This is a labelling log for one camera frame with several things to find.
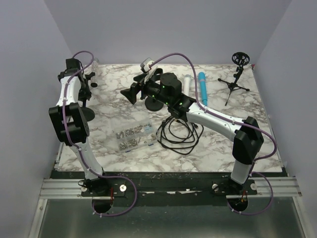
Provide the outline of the glitter silver microphone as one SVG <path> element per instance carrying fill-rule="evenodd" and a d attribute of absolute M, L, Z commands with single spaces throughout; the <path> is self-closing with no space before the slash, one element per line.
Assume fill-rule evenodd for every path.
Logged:
<path fill-rule="evenodd" d="M 91 82 L 91 87 L 96 88 L 98 86 L 97 81 L 99 78 L 99 60 L 98 58 L 95 58 L 93 63 L 92 63 L 92 68 L 91 72 L 93 72 L 95 75 L 92 76 L 90 82 Z"/>

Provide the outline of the black round-base mic stand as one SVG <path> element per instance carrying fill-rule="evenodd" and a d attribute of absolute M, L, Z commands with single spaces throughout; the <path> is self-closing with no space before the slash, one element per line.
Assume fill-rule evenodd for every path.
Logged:
<path fill-rule="evenodd" d="M 145 96 L 147 96 L 145 100 L 146 108 L 151 112 L 160 111 L 163 108 L 163 103 L 156 99 L 157 94 L 159 93 L 159 83 L 160 76 L 163 74 L 163 69 L 157 68 L 154 71 L 153 76 L 146 83 L 146 92 Z"/>

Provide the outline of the black desk mic stand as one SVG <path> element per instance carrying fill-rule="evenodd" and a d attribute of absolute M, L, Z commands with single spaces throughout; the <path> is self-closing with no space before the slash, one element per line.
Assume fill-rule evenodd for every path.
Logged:
<path fill-rule="evenodd" d="M 95 118 L 95 112 L 87 107 L 87 101 L 82 102 L 81 110 L 85 116 L 86 121 L 92 121 Z"/>

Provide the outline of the white microphone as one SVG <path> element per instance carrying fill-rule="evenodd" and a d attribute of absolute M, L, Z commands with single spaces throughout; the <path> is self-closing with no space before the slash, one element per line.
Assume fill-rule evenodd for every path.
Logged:
<path fill-rule="evenodd" d="M 191 75 L 189 74 L 186 74 L 184 76 L 184 80 L 183 80 L 183 93 L 186 95 L 186 96 L 189 96 L 189 91 L 190 91 L 190 85 L 191 85 Z"/>

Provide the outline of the blue microphone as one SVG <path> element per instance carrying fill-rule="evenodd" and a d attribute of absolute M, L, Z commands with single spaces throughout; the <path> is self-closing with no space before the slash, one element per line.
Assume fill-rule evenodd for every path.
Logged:
<path fill-rule="evenodd" d="M 206 75 L 203 72 L 199 72 L 198 81 L 200 84 L 201 99 L 204 106 L 208 105 L 208 96 L 206 88 Z"/>

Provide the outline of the black tripod shock-mount stand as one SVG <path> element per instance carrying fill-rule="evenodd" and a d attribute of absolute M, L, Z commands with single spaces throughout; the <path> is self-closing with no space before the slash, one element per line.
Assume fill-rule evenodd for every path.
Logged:
<path fill-rule="evenodd" d="M 225 83 L 230 91 L 227 101 L 225 102 L 225 106 L 227 106 L 229 98 L 233 91 L 237 91 L 239 89 L 245 90 L 246 92 L 250 91 L 249 88 L 245 88 L 237 84 L 238 80 L 240 79 L 240 76 L 244 71 L 244 66 L 246 66 L 250 62 L 250 57 L 244 52 L 236 52 L 232 55 L 231 60 L 235 65 L 237 65 L 236 73 L 233 74 L 234 81 L 227 82 L 225 80 L 222 80 L 221 78 L 218 79 L 219 82 Z"/>

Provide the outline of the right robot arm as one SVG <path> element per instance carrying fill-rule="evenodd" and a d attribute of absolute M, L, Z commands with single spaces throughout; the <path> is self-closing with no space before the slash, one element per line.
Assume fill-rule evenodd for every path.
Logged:
<path fill-rule="evenodd" d="M 131 104 L 136 103 L 137 94 L 140 94 L 142 99 L 151 99 L 166 105 L 174 118 L 200 124 L 232 141 L 235 163 L 228 189 L 233 194 L 245 190 L 253 161 L 264 142 L 254 118 L 232 118 L 224 114 L 216 116 L 209 108 L 200 106 L 196 99 L 182 92 L 182 83 L 174 73 L 155 74 L 149 79 L 143 73 L 133 80 L 130 88 L 120 91 Z"/>

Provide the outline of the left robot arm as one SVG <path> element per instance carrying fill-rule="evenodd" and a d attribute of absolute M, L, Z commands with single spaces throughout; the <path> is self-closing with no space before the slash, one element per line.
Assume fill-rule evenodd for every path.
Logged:
<path fill-rule="evenodd" d="M 49 108 L 49 116 L 60 142 L 68 146 L 79 160 L 86 181 L 94 181 L 104 175 L 89 143 L 88 122 L 95 118 L 93 110 L 86 107 L 92 93 L 89 80 L 95 73 L 83 74 L 78 59 L 66 59 L 66 70 L 58 76 L 61 92 L 56 106 Z"/>

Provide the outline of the clear plastic screw box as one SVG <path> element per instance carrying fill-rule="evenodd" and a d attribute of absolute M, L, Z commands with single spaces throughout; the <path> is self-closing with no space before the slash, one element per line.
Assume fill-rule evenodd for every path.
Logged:
<path fill-rule="evenodd" d="M 157 142 L 156 128 L 149 117 L 111 120 L 110 138 L 117 152 L 129 153 Z"/>

